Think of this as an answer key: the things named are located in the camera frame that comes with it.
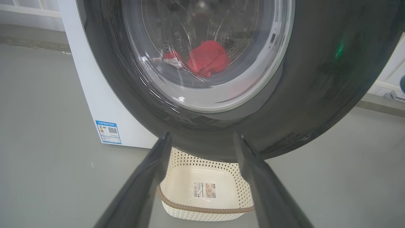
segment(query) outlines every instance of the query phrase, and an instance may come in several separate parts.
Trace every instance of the qr code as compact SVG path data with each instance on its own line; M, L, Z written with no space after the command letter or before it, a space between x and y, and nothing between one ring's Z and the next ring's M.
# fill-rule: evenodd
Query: qr code
M109 128L108 128L108 131L109 131L110 133L117 134L117 129L116 129L116 128L109 127Z

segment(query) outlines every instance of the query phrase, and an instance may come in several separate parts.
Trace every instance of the sticker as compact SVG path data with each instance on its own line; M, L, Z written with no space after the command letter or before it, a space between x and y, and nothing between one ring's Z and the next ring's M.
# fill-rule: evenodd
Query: sticker
M119 138L118 134L118 128L115 123L96 120L96 124L103 142L121 144L121 139Z
M195 198L216 199L217 192L214 183L194 182L193 196Z

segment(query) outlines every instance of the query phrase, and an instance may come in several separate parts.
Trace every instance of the woven basket pattern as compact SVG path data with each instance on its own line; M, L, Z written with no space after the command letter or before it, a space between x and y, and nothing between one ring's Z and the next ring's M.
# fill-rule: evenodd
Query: woven basket pattern
M210 161L201 159L193 155L189 155L185 152L172 148L170 155L170 161L167 168L166 177L160 184L160 189L164 195L167 191L167 181L171 178L171 170L177 166L193 166L193 167L208 167L216 168L227 171L232 175L234 184L237 189L238 205L240 209L249 208L253 206L253 200L250 193L249 184L242 178L239 165L237 163L226 163ZM163 201L163 206L168 214L176 218L182 218L195 221L227 221L240 217L243 213L203 213L197 211L188 211L183 209L177 209L166 205Z

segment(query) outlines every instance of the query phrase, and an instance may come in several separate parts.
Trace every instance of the washing machine door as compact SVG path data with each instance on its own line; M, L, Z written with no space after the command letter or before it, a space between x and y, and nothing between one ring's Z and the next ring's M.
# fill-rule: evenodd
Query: washing machine door
M331 128L382 71L404 9L395 0L79 1L94 57L128 111L157 136L171 131L174 147L227 162L234 131L268 159Z

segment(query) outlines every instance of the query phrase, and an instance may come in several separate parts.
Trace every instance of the basket rim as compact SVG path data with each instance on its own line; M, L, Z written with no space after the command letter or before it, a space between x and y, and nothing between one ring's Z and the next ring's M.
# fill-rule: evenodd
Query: basket rim
M196 207L196 206L186 206L182 204L177 204L175 202L170 201L166 196L164 196L160 185L156 188L156 192L158 193L159 198L162 200L163 203L166 205L180 210L185 211L193 211L193 212L202 212L202 213L213 213L213 214L235 214L235 213L247 213L254 211L254 206L245 207L245 208L236 208L236 209L212 209L212 208L203 208L203 207Z

